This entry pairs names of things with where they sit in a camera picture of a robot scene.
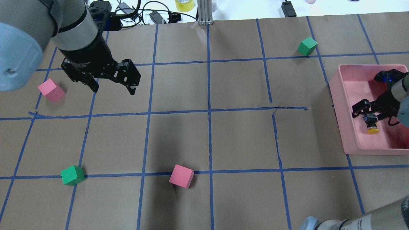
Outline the pink cube near left arm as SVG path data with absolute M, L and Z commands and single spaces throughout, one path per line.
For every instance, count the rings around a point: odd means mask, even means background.
M 66 92 L 60 87 L 60 85 L 55 83 L 52 79 L 47 79 L 37 88 L 43 96 L 53 103 L 56 103 L 66 95 Z

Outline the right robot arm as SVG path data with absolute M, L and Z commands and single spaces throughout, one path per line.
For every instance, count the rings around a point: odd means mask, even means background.
M 408 155 L 408 95 L 363 82 L 331 85 L 336 119 L 347 155 Z M 408 196 L 344 221 L 308 217 L 301 230 L 407 230 Z

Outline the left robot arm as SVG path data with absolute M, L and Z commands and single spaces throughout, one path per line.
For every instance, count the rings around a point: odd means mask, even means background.
M 114 60 L 104 31 L 119 31 L 128 15 L 112 11 L 109 1 L 2 0 L 1 91 L 24 87 L 43 61 L 51 41 L 63 54 L 61 68 L 72 82 L 98 91 L 96 79 L 107 79 L 136 92 L 141 74 L 133 61 Z

